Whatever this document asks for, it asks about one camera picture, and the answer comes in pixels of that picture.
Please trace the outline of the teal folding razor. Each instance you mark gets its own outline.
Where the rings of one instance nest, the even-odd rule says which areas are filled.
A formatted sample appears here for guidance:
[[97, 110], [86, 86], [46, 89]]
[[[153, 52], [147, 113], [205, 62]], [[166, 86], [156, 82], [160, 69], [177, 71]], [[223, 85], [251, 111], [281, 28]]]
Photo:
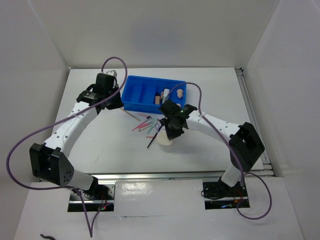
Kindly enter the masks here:
[[151, 127], [149, 128], [149, 130], [147, 131], [147, 135], [153, 130], [153, 128], [156, 126], [156, 124], [158, 123], [158, 119], [155, 119], [153, 121], [153, 124], [151, 125]]

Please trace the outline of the gold eyebrow pencil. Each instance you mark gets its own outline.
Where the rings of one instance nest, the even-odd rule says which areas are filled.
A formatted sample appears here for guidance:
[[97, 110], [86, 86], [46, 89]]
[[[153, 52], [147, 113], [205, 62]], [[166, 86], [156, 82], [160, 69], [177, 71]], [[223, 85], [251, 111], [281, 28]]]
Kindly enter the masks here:
[[122, 110], [124, 113], [126, 113], [127, 115], [129, 115], [130, 117], [134, 118], [137, 121], [141, 121], [138, 117], [134, 116], [133, 114], [131, 114], [130, 112], [126, 111], [124, 108], [120, 108], [120, 110]]

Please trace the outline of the green bottle white cap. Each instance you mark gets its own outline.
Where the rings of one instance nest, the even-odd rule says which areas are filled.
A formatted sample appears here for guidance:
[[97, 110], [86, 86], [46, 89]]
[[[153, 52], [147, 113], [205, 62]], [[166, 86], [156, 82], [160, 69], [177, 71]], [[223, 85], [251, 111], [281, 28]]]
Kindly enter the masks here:
[[170, 89], [165, 88], [163, 91], [164, 91], [164, 95], [163, 95], [162, 103], [164, 103], [167, 100], [167, 97], [168, 97], [168, 95], [170, 93]]

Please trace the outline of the BB cream bottle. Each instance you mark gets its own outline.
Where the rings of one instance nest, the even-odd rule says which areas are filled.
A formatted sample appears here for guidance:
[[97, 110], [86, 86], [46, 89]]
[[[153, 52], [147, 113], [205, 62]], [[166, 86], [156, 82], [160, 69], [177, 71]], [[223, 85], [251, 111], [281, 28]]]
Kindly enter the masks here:
[[160, 94], [160, 102], [163, 100], [163, 97], [164, 97], [164, 91], [162, 91]]

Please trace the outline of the purple eyelash curler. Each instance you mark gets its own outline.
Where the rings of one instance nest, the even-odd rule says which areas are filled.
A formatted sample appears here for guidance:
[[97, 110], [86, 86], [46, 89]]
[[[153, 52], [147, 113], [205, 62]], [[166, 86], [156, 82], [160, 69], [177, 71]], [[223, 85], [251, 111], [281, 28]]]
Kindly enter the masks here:
[[158, 133], [159, 130], [161, 129], [162, 125], [160, 123], [156, 123], [154, 127], [156, 129], [156, 132]]

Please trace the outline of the beige square foundation bottle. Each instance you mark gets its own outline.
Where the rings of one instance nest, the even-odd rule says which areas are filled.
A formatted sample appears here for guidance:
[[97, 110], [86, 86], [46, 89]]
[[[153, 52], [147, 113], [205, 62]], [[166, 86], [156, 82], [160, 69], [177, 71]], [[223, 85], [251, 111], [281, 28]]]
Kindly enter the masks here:
[[160, 105], [160, 104], [161, 104], [161, 95], [160, 95], [159, 93], [156, 93], [156, 94], [155, 94], [154, 104], [155, 104], [155, 105]]

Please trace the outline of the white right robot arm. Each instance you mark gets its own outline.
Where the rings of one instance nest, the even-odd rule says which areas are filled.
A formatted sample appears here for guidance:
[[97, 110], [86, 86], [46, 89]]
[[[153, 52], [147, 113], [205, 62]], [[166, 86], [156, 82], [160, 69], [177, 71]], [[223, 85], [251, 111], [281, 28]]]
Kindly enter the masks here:
[[202, 112], [200, 107], [189, 104], [179, 107], [170, 99], [165, 101], [159, 110], [164, 115], [161, 123], [169, 141], [180, 137], [184, 129], [187, 129], [203, 133], [226, 145], [230, 154], [230, 165], [218, 184], [218, 190], [223, 196], [230, 196], [237, 183], [244, 185], [245, 173], [252, 169], [265, 151], [258, 132], [249, 122], [227, 122]]

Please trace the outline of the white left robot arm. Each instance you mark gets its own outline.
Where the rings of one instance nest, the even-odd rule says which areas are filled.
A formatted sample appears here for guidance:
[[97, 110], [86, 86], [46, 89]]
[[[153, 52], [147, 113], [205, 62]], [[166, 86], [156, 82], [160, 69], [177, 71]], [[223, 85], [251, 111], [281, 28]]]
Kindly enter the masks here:
[[104, 110], [123, 107], [115, 70], [98, 73], [96, 81], [81, 92], [69, 114], [70, 119], [42, 144], [29, 149], [32, 174], [60, 187], [79, 189], [88, 200], [108, 197], [109, 188], [99, 180], [76, 170], [68, 157], [86, 127]]

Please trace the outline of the black fan brush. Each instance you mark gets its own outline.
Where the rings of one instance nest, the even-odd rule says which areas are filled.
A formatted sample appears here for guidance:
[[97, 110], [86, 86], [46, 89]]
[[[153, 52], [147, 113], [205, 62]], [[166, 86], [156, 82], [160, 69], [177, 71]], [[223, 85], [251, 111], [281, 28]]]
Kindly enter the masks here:
[[[162, 127], [164, 126], [164, 124], [163, 123], [161, 123], [161, 122], [158, 122], [158, 123], [160, 123], [162, 126], [161, 126], [161, 128], [160, 128], [160, 130], [162, 129]], [[156, 132], [156, 129], [155, 129], [155, 134], [153, 135], [153, 136], [156, 136], [157, 137], [157, 135], [158, 135], [158, 133], [159, 132]], [[154, 137], [154, 138], [151, 138], [151, 140], [150, 140], [150, 142], [149, 142], [149, 144], [147, 145], [147, 149], [149, 149], [150, 147], [151, 147], [151, 145], [153, 144], [153, 142], [155, 141], [155, 139], [156, 139], [156, 137]]]

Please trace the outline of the pink brow comb brush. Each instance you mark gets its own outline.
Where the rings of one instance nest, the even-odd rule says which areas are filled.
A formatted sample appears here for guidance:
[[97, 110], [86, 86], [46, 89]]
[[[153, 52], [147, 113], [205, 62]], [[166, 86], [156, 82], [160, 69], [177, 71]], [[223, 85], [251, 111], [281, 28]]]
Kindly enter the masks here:
[[139, 127], [141, 127], [142, 125], [144, 125], [146, 122], [148, 122], [150, 120], [151, 116], [147, 116], [146, 119], [140, 123], [139, 125], [137, 125], [136, 127], [134, 127], [131, 131], [134, 131], [135, 129], [138, 129]]

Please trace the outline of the pink flat brush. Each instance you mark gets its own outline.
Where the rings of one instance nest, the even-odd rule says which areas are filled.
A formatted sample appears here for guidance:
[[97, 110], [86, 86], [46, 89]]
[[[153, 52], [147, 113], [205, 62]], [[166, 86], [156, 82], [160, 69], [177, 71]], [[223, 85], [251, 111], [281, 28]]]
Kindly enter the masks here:
[[148, 121], [148, 122], [144, 122], [144, 123], [142, 123], [142, 124], [140, 124], [140, 125], [138, 126], [138, 129], [145, 128], [145, 127], [153, 124], [153, 122], [154, 122], [153, 120], [150, 120], [150, 121]]

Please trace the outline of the blue plastic organizer bin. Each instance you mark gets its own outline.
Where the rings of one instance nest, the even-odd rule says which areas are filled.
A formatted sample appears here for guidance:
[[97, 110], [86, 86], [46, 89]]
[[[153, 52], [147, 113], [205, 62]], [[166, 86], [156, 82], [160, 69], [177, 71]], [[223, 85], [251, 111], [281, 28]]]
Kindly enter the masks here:
[[[160, 105], [155, 104], [155, 95], [164, 89], [170, 89], [169, 99], [183, 107], [187, 99], [187, 85], [183, 84], [177, 88], [175, 86], [182, 84], [181, 80], [172, 80], [164, 78], [154, 78], [145, 76], [130, 75], [127, 77], [121, 100], [126, 111], [141, 112], [148, 114], [158, 114]], [[177, 97], [177, 90], [183, 90], [183, 97]]]

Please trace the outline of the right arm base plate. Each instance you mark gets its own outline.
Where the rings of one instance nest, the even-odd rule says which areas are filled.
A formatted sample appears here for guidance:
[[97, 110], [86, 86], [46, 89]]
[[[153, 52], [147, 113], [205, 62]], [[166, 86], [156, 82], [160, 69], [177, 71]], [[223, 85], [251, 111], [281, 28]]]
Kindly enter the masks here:
[[250, 202], [245, 186], [238, 182], [234, 187], [225, 185], [222, 181], [211, 181], [202, 183], [201, 196], [204, 198], [206, 210], [249, 208]]

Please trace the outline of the aluminium table edge rail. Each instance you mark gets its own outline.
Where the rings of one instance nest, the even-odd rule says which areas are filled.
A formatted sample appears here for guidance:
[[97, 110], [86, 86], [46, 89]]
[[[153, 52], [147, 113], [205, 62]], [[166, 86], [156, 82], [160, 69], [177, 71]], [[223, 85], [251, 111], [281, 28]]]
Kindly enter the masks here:
[[151, 181], [151, 180], [182, 180], [220, 178], [222, 171], [198, 172], [163, 172], [163, 173], [119, 173], [119, 174], [94, 174], [101, 181]]

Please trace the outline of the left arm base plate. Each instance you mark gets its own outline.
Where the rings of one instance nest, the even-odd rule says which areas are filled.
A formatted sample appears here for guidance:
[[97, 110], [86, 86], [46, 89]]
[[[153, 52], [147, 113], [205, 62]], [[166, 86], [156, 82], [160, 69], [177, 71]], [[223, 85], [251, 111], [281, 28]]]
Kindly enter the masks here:
[[[101, 210], [102, 212], [114, 211], [116, 183], [107, 182], [104, 186], [107, 188], [108, 192], [100, 190], [97, 196], [90, 196], [80, 190], [87, 212], [97, 212], [98, 210]], [[72, 190], [69, 195], [67, 211], [69, 213], [84, 212], [81, 198], [74, 190]]]

